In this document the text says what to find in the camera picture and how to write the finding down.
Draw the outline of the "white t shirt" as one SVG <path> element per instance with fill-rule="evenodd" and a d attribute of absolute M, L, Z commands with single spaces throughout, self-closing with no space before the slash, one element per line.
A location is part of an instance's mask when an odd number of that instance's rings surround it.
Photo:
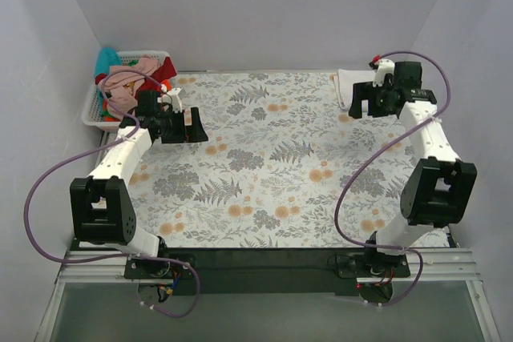
<path fill-rule="evenodd" d="M 353 85 L 360 82 L 372 82 L 372 70 L 343 70 L 339 69 L 334 75 L 333 83 L 338 105 L 342 111 L 348 112 L 353 101 Z"/>

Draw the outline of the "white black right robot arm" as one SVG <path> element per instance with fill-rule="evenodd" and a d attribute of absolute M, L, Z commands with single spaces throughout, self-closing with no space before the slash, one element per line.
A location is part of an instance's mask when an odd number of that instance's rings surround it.
<path fill-rule="evenodd" d="M 374 80 L 353 85 L 349 114 L 396 116 L 410 134 L 418 163 L 402 189 L 399 214 L 348 258 L 353 276 L 391 275 L 405 266 L 408 247 L 435 228 L 461 221 L 477 178 L 476 166 L 463 162 L 450 145 L 434 93 L 422 89 L 421 63 L 375 58 L 370 67 Z"/>

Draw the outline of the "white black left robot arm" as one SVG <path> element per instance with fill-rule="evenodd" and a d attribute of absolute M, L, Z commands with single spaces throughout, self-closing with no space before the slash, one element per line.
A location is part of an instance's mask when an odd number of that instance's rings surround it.
<path fill-rule="evenodd" d="M 171 269 L 165 242 L 138 225 L 128 192 L 137 164 L 155 141 L 208 141 L 198 107 L 184 108 L 176 91 L 143 91 L 133 115 L 119 124 L 113 146 L 88 177 L 72 181 L 70 194 L 77 240 L 144 257 L 144 270 L 160 278 Z"/>

